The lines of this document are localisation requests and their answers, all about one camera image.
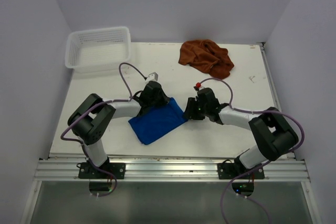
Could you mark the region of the blue towel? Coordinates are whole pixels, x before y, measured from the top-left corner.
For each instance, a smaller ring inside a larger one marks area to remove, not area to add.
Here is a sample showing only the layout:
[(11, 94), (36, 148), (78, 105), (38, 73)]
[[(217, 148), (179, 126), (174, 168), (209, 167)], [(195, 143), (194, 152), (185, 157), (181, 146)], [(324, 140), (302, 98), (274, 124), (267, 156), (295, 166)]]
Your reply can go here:
[(175, 99), (170, 98), (168, 104), (153, 107), (145, 115), (131, 118), (128, 122), (138, 140), (149, 145), (187, 122), (183, 114)]

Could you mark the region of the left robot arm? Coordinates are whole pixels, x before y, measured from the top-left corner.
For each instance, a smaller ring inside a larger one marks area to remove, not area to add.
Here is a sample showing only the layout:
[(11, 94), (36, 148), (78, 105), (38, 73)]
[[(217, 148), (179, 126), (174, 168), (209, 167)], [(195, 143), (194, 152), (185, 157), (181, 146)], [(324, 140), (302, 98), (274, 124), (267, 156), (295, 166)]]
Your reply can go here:
[(80, 143), (92, 174), (104, 178), (111, 173), (109, 158), (102, 143), (110, 122), (118, 118), (140, 117), (152, 108), (167, 105), (169, 101), (161, 84), (156, 81), (149, 81), (143, 90), (131, 94), (128, 99), (104, 100), (92, 93), (69, 117), (68, 128), (61, 139)]

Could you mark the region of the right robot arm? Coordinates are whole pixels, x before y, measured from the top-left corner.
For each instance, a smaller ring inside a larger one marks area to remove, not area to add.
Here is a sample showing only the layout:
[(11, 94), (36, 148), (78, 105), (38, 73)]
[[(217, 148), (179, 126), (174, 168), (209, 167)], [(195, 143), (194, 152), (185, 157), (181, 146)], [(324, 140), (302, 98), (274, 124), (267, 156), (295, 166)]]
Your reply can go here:
[(237, 156), (233, 162), (224, 161), (219, 170), (229, 178), (246, 178), (253, 168), (263, 162), (275, 161), (292, 149), (299, 138), (279, 111), (270, 107), (266, 112), (247, 113), (233, 109), (228, 103), (220, 103), (211, 88), (197, 84), (196, 97), (188, 98), (184, 111), (187, 120), (210, 121), (220, 125), (233, 125), (252, 132), (256, 145)]

